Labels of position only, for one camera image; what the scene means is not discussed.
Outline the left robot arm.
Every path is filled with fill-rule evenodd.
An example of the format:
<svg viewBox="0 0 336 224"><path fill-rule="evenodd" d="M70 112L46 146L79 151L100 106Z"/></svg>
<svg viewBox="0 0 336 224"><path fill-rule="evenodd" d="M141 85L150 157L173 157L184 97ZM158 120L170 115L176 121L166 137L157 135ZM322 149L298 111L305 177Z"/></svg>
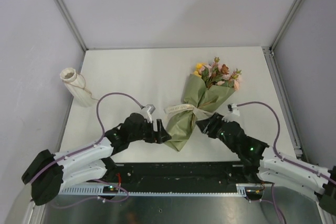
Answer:
<svg viewBox="0 0 336 224"><path fill-rule="evenodd" d="M23 173L22 181L31 185L31 199L41 206L71 186L95 179L115 179L119 169L111 157L126 150L130 143L163 144L170 139L160 119L153 123L132 113L123 123L104 132L102 138L84 147L58 153L41 151Z"/></svg>

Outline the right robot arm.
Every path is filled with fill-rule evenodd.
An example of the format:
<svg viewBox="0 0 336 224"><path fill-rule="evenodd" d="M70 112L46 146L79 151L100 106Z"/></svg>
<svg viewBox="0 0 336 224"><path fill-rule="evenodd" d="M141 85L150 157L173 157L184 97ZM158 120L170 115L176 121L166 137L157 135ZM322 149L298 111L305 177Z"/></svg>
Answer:
<svg viewBox="0 0 336 224"><path fill-rule="evenodd" d="M244 164L243 179L249 183L270 182L286 187L318 203L335 215L335 169L309 164L276 152L267 143L245 134L239 123L218 113L196 125L210 138L218 139Z"/></svg>

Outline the cream printed ribbon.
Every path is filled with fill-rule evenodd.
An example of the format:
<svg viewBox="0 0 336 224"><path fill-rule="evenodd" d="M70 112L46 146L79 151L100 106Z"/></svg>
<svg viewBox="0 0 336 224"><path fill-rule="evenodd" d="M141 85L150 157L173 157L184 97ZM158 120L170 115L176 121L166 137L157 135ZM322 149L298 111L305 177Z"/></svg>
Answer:
<svg viewBox="0 0 336 224"><path fill-rule="evenodd" d="M170 106L164 109L165 114L169 116L174 116L176 114L179 114L185 111L191 111L200 120L209 118L213 115L213 112L208 112L208 111L199 109L196 106L192 104L188 104L188 103Z"/></svg>

